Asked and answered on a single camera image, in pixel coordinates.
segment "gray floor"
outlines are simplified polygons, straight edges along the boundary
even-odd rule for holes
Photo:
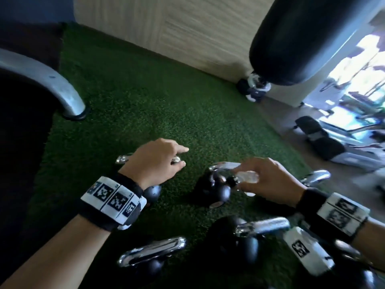
[[[292,108],[279,101],[265,98],[257,108],[271,126],[292,145],[314,170],[326,169],[332,174],[325,184],[330,191],[343,194],[371,209],[371,215],[385,222],[385,200],[383,194],[376,189],[385,179],[373,173],[366,173],[360,168],[325,161],[318,157],[305,141],[306,136],[300,130],[293,130],[295,120],[301,116],[312,116],[316,119],[323,116],[319,111],[303,106]]]

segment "wrist strap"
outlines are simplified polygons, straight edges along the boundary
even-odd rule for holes
[[[140,196],[119,182],[102,176],[80,198],[85,205],[80,205],[79,214],[107,231],[120,225],[131,225],[141,212],[143,190],[124,175],[116,178],[131,186]]]
[[[329,242],[339,239],[346,243],[353,241],[370,212],[347,197],[337,193],[328,195],[315,188],[304,192],[297,210],[305,216],[312,233]]]

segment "qr code-like pattern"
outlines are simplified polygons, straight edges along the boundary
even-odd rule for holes
[[[105,201],[113,193],[113,188],[102,184],[100,188],[94,193],[94,196],[101,201]]]
[[[123,206],[127,203],[128,198],[120,193],[116,193],[108,202],[108,205],[113,207],[115,210],[122,210]]]
[[[350,217],[337,209],[333,209],[330,211],[326,220],[337,226],[339,229],[343,229],[349,223]]]
[[[96,183],[94,183],[94,184],[92,185],[92,187],[90,187],[90,188],[88,189],[87,194],[93,194],[93,193],[97,190],[97,188],[100,187],[101,184],[102,184],[102,183],[101,183],[100,181],[97,181]]]
[[[339,199],[338,202],[336,203],[336,206],[351,215],[353,215],[358,209],[358,207],[355,204],[352,204],[345,199]]]
[[[297,240],[291,244],[293,250],[298,254],[300,258],[305,257],[310,251],[306,248],[306,246],[300,241]]]
[[[136,208],[136,205],[131,202],[130,204],[127,205],[127,208],[124,210],[124,212],[122,214],[128,218],[128,217],[130,217],[132,211],[135,208]]]

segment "human arm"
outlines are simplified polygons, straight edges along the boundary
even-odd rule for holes
[[[258,173],[257,183],[240,183],[238,188],[270,201],[296,207],[307,187],[291,175],[279,162],[271,158],[250,158],[234,169],[253,170]],[[373,265],[385,270],[385,224],[373,218],[363,224],[351,245],[360,251]]]
[[[142,145],[119,170],[142,189],[161,184],[185,166],[181,161],[171,165],[177,153],[188,148],[173,140],[158,139]],[[110,232],[77,215],[29,258],[0,289],[77,288],[107,240]]]

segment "green artificial turf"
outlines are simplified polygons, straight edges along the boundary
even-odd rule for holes
[[[299,263],[275,237],[261,248],[263,261],[243,272],[218,271],[209,254],[200,254],[205,233],[216,219],[231,214],[246,220],[271,217],[258,206],[257,198],[243,193],[233,194],[228,204],[216,210],[190,204],[187,195],[206,167],[217,161],[269,156],[297,177],[308,172],[299,155],[234,84],[75,25],[65,33],[60,72],[92,112],[82,122],[55,115],[26,231],[59,229],[63,215],[73,209],[70,204],[110,171],[118,155],[159,137],[190,148],[181,156],[187,166],[163,185],[159,201],[143,210],[132,228],[111,235],[82,288],[97,287],[103,280],[109,280],[109,288],[119,287],[117,276],[125,276],[125,271],[118,270],[115,261],[144,234],[157,240],[184,235],[189,242],[149,287],[253,288],[262,282],[277,289],[294,286]],[[126,278],[123,284],[130,281]]]

